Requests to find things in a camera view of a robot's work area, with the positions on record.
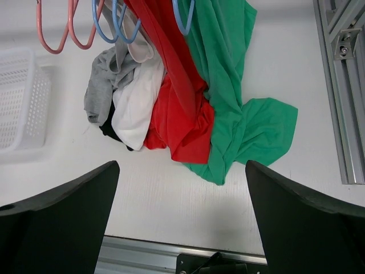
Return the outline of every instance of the hook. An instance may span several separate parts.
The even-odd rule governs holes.
[[[195,0],[192,0],[190,3],[190,9],[189,9],[188,21],[186,22],[186,28],[183,26],[183,22],[181,21],[179,4],[177,3],[177,1],[178,0],[172,0],[173,13],[175,15],[175,20],[176,20],[177,26],[179,27],[180,32],[182,33],[183,36],[186,36],[189,34],[190,27],[192,25]]]
[[[79,0],[74,0],[74,12],[78,6],[78,2]],[[61,51],[64,48],[64,44],[66,43],[66,39],[68,36],[68,24],[66,24],[66,27],[64,28],[64,32],[62,35],[62,39],[61,42],[58,46],[58,49],[53,50],[51,49],[48,44],[46,43],[44,36],[43,36],[43,30],[42,30],[42,0],[37,0],[36,3],[36,27],[37,27],[37,32],[38,32],[38,38],[40,40],[40,43],[42,44],[42,46],[50,53],[52,54],[59,54],[61,53]]]
[[[104,41],[113,44],[118,40],[118,35],[115,35],[115,37],[113,39],[109,39],[108,37],[105,36],[105,34],[103,33],[102,29],[100,28],[99,25],[99,21],[98,21],[98,16],[96,15],[96,0],[92,0],[92,17],[94,19],[94,24],[96,27],[96,30],[98,31],[99,35],[104,39]],[[119,29],[121,27],[121,22],[122,22],[122,17],[119,18]]]
[[[121,8],[121,14],[120,14],[120,18],[119,21],[123,21],[124,18],[124,14],[125,14],[125,9],[127,8],[127,5],[124,3],[123,7]],[[117,21],[117,0],[113,0],[113,11],[112,11],[112,15],[113,15],[113,23],[114,23],[114,28],[115,28],[115,32],[117,33],[117,35],[127,44],[131,44],[133,43],[133,41],[136,39],[137,33],[138,33],[138,29],[141,26],[141,19],[138,19],[136,27],[133,31],[132,34],[132,38],[128,39],[126,38],[123,33],[120,31],[120,27],[118,28],[118,21]]]
[[[104,5],[104,0],[101,0],[100,3],[99,3],[99,8],[98,8],[98,16],[97,16],[98,20],[100,18],[101,13],[102,13],[103,5]],[[94,41],[94,37],[95,37],[95,33],[96,33],[96,27],[95,27],[95,24],[92,25],[89,40],[87,41],[87,44],[86,45],[81,44],[80,41],[77,39],[77,37],[75,35],[75,30],[74,30],[75,10],[76,10],[76,7],[74,7],[73,0],[68,0],[68,21],[67,21],[68,22],[68,30],[70,31],[70,36],[71,36],[72,40],[74,41],[74,43],[80,49],[87,50],[91,47],[91,45]]]

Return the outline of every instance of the white plastic basket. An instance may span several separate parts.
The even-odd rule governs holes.
[[[32,50],[0,51],[0,154],[43,146],[50,91]]]

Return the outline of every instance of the green shirt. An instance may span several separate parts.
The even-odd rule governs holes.
[[[190,0],[179,1],[186,22]],[[272,98],[242,104],[241,81],[245,54],[257,11],[244,0],[197,0],[186,37],[205,93],[214,108],[214,127],[208,164],[186,164],[218,185],[234,161],[255,160],[270,165],[288,152],[298,110]]]

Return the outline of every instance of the blue hanger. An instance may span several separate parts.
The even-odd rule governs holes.
[[[115,37],[113,39],[109,39],[103,33],[103,31],[99,25],[98,16],[96,14],[96,0],[92,0],[92,18],[94,19],[94,24],[95,24],[96,30],[98,31],[99,35],[104,39],[104,41],[106,41],[110,44],[114,44],[118,40],[118,35],[115,35]],[[119,28],[121,27],[122,20],[123,20],[122,17],[120,17],[119,24],[118,24]]]
[[[189,9],[188,21],[186,23],[186,28],[183,26],[183,22],[181,21],[179,4],[177,3],[177,1],[178,0],[172,0],[173,13],[175,15],[175,20],[176,20],[177,26],[179,27],[180,32],[182,33],[183,36],[186,36],[189,34],[190,27],[192,26],[192,18],[193,18],[193,13],[194,13],[195,0],[192,0],[190,3],[190,9]]]
[[[114,28],[115,28],[115,32],[117,33],[117,35],[127,44],[131,44],[133,43],[133,41],[136,39],[137,33],[138,33],[138,29],[141,26],[141,19],[138,19],[136,27],[133,31],[132,34],[132,38],[128,39],[126,38],[123,33],[120,31],[120,27],[118,26],[118,21],[117,21],[117,6],[118,6],[118,2],[117,0],[113,0],[113,23],[114,23]],[[123,4],[123,7],[121,8],[121,14],[120,14],[120,20],[123,20],[124,18],[124,14],[125,14],[125,9],[127,8],[126,4]]]

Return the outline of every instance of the pink hanger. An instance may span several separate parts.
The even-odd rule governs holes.
[[[71,35],[71,38],[74,41],[74,43],[80,49],[87,50],[91,47],[91,45],[94,41],[95,32],[96,32],[95,24],[92,25],[91,33],[90,33],[87,44],[86,45],[81,44],[80,41],[78,40],[78,38],[76,37],[75,30],[74,30],[74,15],[75,15],[75,10],[76,10],[76,6],[77,6],[77,3],[76,3],[76,5],[74,7],[74,1],[75,0],[68,0],[68,30],[70,31],[70,35]],[[104,0],[100,0],[99,7],[98,7],[98,20],[102,13],[103,5],[104,5]]]
[[[64,48],[64,44],[66,42],[67,36],[68,36],[68,32],[71,33],[71,38],[72,40],[75,42],[75,44],[80,47],[83,50],[87,50],[91,47],[93,41],[94,41],[94,37],[95,37],[95,25],[92,26],[91,29],[91,33],[90,33],[90,37],[89,40],[87,42],[86,45],[83,45],[79,42],[79,40],[77,39],[76,35],[75,35],[75,31],[74,31],[74,15],[76,12],[76,8],[78,6],[79,0],[69,0],[68,1],[68,20],[67,20],[67,24],[64,28],[64,32],[62,35],[62,39],[61,42],[58,46],[58,49],[53,50],[49,47],[49,45],[46,43],[44,36],[43,36],[43,30],[42,30],[42,0],[37,0],[36,3],[36,27],[37,27],[37,31],[38,31],[38,38],[40,40],[40,43],[42,44],[42,46],[50,53],[52,54],[59,54],[62,52],[63,48]],[[104,0],[100,0],[99,3],[99,8],[98,8],[98,19],[100,18],[100,15],[102,13],[102,9],[103,9],[103,5],[104,5]]]

